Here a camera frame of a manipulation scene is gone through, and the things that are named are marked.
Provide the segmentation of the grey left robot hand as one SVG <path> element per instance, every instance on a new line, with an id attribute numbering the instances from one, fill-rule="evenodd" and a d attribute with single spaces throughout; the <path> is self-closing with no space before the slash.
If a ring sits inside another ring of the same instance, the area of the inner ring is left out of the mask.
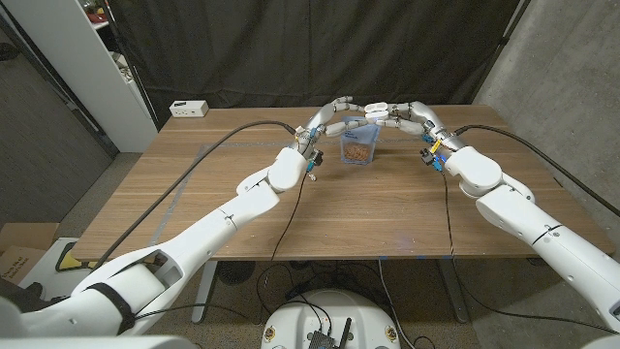
<path id="1" fill-rule="evenodd" d="M 297 138 L 296 150 L 306 159 L 310 158 L 314 151 L 314 144 L 320 136 L 337 137 L 345 131 L 365 126 L 367 121 L 365 118 L 353 121 L 340 121 L 328 125 L 334 115 L 339 111 L 364 111 L 363 106 L 352 103 L 352 96 L 339 97 L 332 102 L 321 107 L 304 126 L 298 126 L 295 129 Z"/>

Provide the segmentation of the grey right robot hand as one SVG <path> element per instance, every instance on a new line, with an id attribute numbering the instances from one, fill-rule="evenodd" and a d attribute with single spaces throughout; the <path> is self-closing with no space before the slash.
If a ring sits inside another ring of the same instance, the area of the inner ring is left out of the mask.
<path id="1" fill-rule="evenodd" d="M 414 136 L 428 136 L 433 143 L 439 143 L 453 152 L 467 146 L 458 136 L 447 130 L 432 109 L 421 102 L 388 104 L 387 116 L 378 119 L 376 124 L 399 129 Z"/>

